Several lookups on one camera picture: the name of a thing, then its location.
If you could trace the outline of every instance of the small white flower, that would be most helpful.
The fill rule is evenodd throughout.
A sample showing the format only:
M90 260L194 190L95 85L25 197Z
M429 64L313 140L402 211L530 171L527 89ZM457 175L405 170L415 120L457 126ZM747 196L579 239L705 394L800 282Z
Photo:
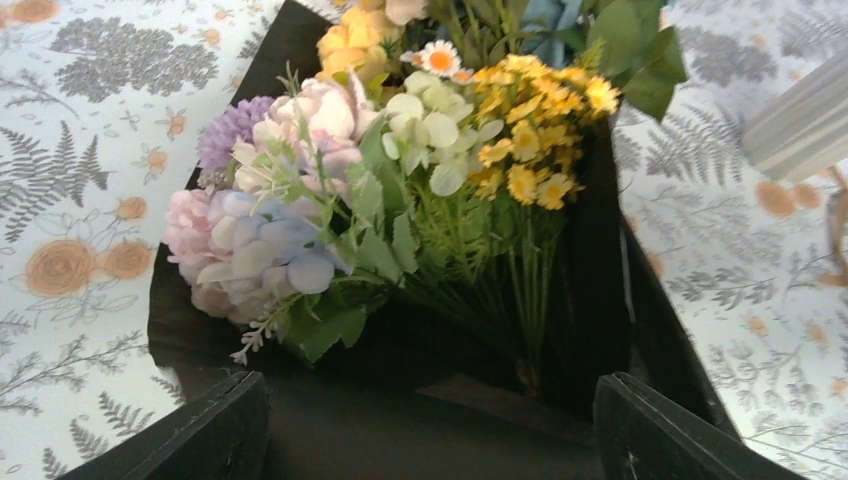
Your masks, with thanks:
M453 77L461 66L456 47L445 40L428 43L420 53L424 70L440 77Z

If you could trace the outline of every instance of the tablecloth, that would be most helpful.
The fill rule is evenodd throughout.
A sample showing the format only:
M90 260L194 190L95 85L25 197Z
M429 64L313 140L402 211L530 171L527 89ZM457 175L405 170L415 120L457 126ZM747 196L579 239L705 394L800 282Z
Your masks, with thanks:
M163 212L280 3L0 0L5 477L57 478L181 402L146 353ZM820 281L836 187L770 181L738 147L745 119L848 46L848 5L678 0L664 21L691 81L661 126L619 118L623 210L745 442L848 478L848 291Z
M848 478L848 290L827 281L836 183L772 181L739 147L746 120L848 47L848 3L678 0L664 21L690 81L662 125L624 110L622 209L743 441L807 478Z

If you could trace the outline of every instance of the flower petal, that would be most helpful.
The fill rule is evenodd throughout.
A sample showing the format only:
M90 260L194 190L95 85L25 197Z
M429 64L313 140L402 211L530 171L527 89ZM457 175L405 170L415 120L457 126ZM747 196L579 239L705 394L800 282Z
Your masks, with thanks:
M414 95L399 93L386 103L386 112L389 115L405 113L413 118L421 118L424 116L424 104Z
M439 112L430 112L424 118L424 126L430 132L430 145L448 148L459 138L459 129L452 118Z
M324 256L317 253L298 255L289 263L289 283L307 295L324 292L333 280L335 268Z
M274 247L268 242L257 240L233 251L233 274L238 278L255 277L270 267L276 257Z

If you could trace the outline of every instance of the fern print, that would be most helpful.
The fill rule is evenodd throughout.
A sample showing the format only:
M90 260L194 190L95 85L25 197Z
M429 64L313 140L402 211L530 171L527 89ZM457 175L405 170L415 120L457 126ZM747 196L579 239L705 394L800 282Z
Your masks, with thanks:
M268 32L268 29L271 28L270 20L262 17L261 21L262 28L250 33L250 38L244 41L244 45L241 47L238 58L253 60L253 57L256 56L256 53L259 51L259 47L262 45L262 40L265 39L265 34Z
M648 132L646 173L722 186L741 182L745 158L735 146L735 120L724 110L717 115L692 105L685 110L687 115L669 113L662 125Z
M98 403L107 423L117 431L118 437L135 435L144 430L153 418L153 412L142 414L141 408L117 403L107 392L100 394Z
M0 163L0 219L6 219L5 239L17 242L33 219L64 198L83 207L89 183L108 188L109 173L97 158L97 136L79 157L68 124L61 122L59 143L53 153L41 142L0 127L11 146L11 160Z
M763 82L777 75L771 55L752 45L743 46L729 35L701 27L678 28L677 34L690 59L690 70L703 81L727 87L736 78Z
M60 91L93 103L126 87L162 96L179 92L185 83L202 89L218 75L214 52L202 45L174 45L169 32L136 28L119 17L71 20L50 49L75 57L56 71Z
M68 473L68 466L56 458L56 452L52 448L45 448L41 455L41 471L46 480L58 480Z
M182 388L180 388L179 385L171 383L168 380L165 380L161 377L157 377L155 375L150 377L150 379L153 380L153 383L162 387L162 389L165 390L165 392L174 400L174 403L176 405L182 405L185 402L185 399L183 398Z
M781 52L789 57L826 60L848 47L848 15L832 10L789 11L778 31Z
M71 438L83 460L93 460L106 450L109 450L109 441L102 435L95 435L92 431L80 425L77 419L71 420Z
M79 114L70 105L47 93L47 85L32 70L21 69L17 78L0 73L0 90L21 92L20 95L6 102L6 108L32 104L58 104L71 112L74 117L79 118Z

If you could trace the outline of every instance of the green foliage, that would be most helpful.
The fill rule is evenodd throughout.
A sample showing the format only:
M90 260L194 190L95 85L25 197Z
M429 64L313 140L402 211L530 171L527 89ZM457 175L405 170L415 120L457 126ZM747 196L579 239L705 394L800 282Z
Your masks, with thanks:
M683 56L674 28L659 30L663 0L585 0L595 15L587 33L591 46L603 41L600 73L621 88L624 98L662 120L674 87L686 81Z

